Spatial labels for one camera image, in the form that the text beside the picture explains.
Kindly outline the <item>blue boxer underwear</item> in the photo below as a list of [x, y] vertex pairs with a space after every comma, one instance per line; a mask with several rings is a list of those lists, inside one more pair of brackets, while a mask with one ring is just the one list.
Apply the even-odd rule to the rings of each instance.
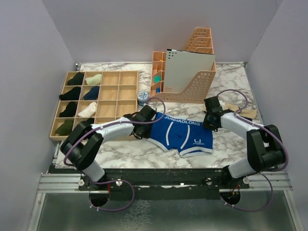
[[202, 122], [168, 115], [153, 123], [147, 141], [165, 152], [175, 149], [183, 158], [213, 153], [212, 131], [204, 128]]

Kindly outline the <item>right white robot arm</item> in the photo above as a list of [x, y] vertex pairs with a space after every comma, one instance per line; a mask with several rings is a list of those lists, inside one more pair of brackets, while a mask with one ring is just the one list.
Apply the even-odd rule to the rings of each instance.
[[246, 140], [246, 157], [225, 166], [221, 171], [221, 183], [224, 187], [232, 188], [238, 183], [239, 178], [274, 170], [275, 167], [288, 163], [287, 151], [275, 125], [260, 125], [235, 114], [230, 109], [224, 110], [217, 96], [205, 99], [204, 104], [204, 128], [212, 131], [224, 128]]

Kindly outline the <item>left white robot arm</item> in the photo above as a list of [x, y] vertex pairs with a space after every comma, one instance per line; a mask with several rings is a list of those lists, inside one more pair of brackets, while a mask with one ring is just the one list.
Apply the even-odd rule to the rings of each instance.
[[61, 145], [64, 164], [75, 167], [87, 175], [94, 189], [103, 189], [106, 185], [105, 171], [95, 161], [101, 145], [131, 135], [136, 138], [148, 136], [156, 116], [156, 110], [145, 105], [140, 111], [125, 114], [111, 122], [102, 124], [80, 122]]

